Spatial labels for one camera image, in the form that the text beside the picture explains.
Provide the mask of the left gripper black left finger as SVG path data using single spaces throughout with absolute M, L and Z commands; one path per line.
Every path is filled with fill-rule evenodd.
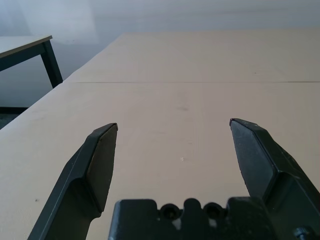
M 105 210 L 112 181 L 118 125 L 95 129 L 65 164 L 30 240 L 84 240 Z

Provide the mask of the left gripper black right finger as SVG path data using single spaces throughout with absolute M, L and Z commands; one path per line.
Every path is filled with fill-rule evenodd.
M 263 201 L 280 240 L 320 238 L 320 193 L 296 160 L 256 123 L 229 122 L 244 183 Z

